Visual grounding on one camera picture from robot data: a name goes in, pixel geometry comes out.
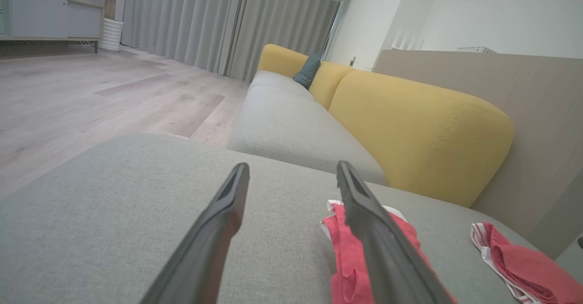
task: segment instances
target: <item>fabric upholstery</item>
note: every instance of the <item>fabric upholstery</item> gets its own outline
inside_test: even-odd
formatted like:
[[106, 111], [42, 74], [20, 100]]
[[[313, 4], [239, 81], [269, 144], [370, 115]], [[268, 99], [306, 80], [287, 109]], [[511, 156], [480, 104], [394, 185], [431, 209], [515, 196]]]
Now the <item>fabric upholstery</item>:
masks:
[[[339, 200], [335, 175], [191, 141], [135, 135], [91, 149], [0, 201], [0, 302], [138, 303], [233, 166], [250, 165], [220, 304], [330, 303], [334, 251], [319, 221]], [[495, 219], [377, 184], [381, 204], [417, 229], [460, 303], [515, 304], [483, 263], [470, 223]]]
[[304, 88], [310, 88], [319, 67], [320, 58], [318, 54], [312, 53], [306, 60], [306, 63], [304, 63], [304, 67], [293, 76], [293, 80], [301, 84]]
[[[269, 71], [292, 78], [302, 69], [307, 59], [308, 56], [301, 53], [275, 44], [268, 44], [261, 52], [258, 71]], [[338, 63], [322, 61], [310, 86], [310, 94], [324, 108], [328, 109], [338, 84], [351, 71], [355, 71], [355, 69]]]
[[252, 84], [249, 85], [249, 90], [247, 92], [256, 86], [278, 88], [279, 90], [283, 90], [291, 94], [315, 100], [310, 92], [308, 92], [308, 90], [306, 90], [306, 88], [304, 88], [301, 84], [287, 76], [279, 75], [273, 72], [258, 71], [256, 77], [253, 79]]
[[250, 88], [227, 148], [331, 173], [347, 160], [364, 180], [386, 184], [377, 161], [322, 105], [280, 88]]
[[394, 188], [470, 206], [512, 143], [512, 123], [479, 98], [351, 72], [329, 112], [375, 157]]
[[310, 93], [316, 101], [328, 109], [338, 84], [340, 84], [346, 74], [354, 70], [352, 67], [338, 63], [322, 61], [314, 77], [314, 81], [312, 81], [312, 86], [310, 86]]
[[257, 71], [270, 71], [292, 78], [299, 72], [308, 56], [275, 44], [265, 45], [261, 51]]

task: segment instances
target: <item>red cloth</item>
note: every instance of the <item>red cloth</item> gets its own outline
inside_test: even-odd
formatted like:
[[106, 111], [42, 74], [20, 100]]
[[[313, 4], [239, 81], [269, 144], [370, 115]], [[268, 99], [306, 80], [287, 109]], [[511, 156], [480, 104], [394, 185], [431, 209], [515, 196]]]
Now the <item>red cloth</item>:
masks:
[[[373, 292], [370, 287], [362, 243], [356, 239], [350, 228], [344, 223], [344, 206], [338, 204], [332, 204], [332, 206], [336, 215], [326, 217], [322, 221], [328, 227], [336, 253], [336, 273], [331, 280], [332, 302], [333, 304], [373, 304]], [[417, 240], [415, 228], [393, 213], [389, 212], [389, 214], [417, 249], [425, 263], [429, 265], [429, 261], [421, 252], [421, 243]]]
[[494, 265], [504, 276], [544, 304], [583, 304], [583, 286], [542, 252], [511, 244], [484, 222]]

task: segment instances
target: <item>gray cabinet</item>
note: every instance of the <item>gray cabinet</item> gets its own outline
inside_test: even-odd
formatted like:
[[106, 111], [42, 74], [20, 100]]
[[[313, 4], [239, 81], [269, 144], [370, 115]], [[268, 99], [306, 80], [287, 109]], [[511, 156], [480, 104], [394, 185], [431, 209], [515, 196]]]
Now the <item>gray cabinet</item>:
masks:
[[8, 14], [4, 11], [8, 5], [4, 3], [5, 1], [8, 0], [0, 0], [0, 36], [8, 35]]
[[13, 37], [66, 38], [67, 0], [10, 0]]
[[67, 20], [69, 22], [68, 37], [100, 37], [102, 9], [77, 2], [69, 2]]

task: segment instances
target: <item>gray curtain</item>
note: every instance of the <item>gray curtain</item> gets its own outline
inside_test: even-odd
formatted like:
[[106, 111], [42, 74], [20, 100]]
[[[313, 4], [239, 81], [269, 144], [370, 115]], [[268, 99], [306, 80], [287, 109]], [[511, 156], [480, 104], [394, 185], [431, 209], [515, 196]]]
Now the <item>gray curtain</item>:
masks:
[[242, 0], [227, 74], [251, 81], [261, 50], [273, 43], [309, 55], [321, 53], [337, 2], [329, 0]]
[[239, 0], [125, 0], [121, 44], [224, 74], [238, 6]]
[[121, 44], [251, 81], [273, 43], [321, 53], [329, 0], [125, 0]]

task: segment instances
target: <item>light wood laminate floor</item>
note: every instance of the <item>light wood laminate floor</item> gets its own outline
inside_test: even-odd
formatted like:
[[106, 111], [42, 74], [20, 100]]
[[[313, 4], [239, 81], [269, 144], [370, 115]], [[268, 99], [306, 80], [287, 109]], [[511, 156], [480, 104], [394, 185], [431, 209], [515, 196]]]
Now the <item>light wood laminate floor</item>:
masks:
[[0, 198], [124, 134], [224, 147], [248, 87], [127, 47], [0, 57]]

